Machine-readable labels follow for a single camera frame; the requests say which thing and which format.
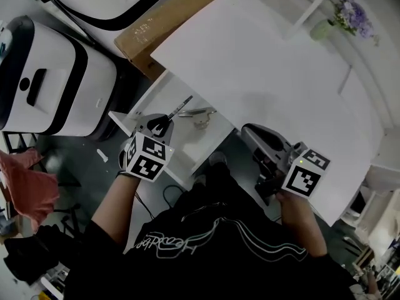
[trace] black round button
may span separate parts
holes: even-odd
[[[29,85],[31,84],[31,82],[29,81],[29,79],[28,78],[24,78],[24,79],[22,79],[21,80],[21,82],[19,83],[19,88],[22,90],[22,91],[25,91],[25,90],[27,90],[28,88],[29,88]]]

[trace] black and white appliance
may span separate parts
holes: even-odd
[[[0,130],[88,136],[117,80],[105,55],[17,17],[0,31]]]
[[[146,11],[165,0],[53,0],[97,42],[125,58],[114,40]]]

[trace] hand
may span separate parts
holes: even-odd
[[[312,257],[325,256],[326,243],[309,202],[287,191],[277,193],[276,198],[281,203],[282,224],[292,231],[298,243]]]

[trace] black pants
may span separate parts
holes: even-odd
[[[176,201],[174,208],[193,210],[212,203],[226,203],[234,208],[246,208],[264,216],[263,209],[238,185],[224,163],[217,163],[206,172],[206,186],[195,184]]]

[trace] black sleeve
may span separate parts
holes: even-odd
[[[65,300],[113,299],[113,289],[118,287],[119,275],[123,274],[123,248],[92,221],[82,240],[79,259],[66,279]]]
[[[350,286],[357,284],[350,273],[335,262],[330,255],[311,259],[314,281],[319,290],[325,290],[330,299],[352,299],[353,293]]]

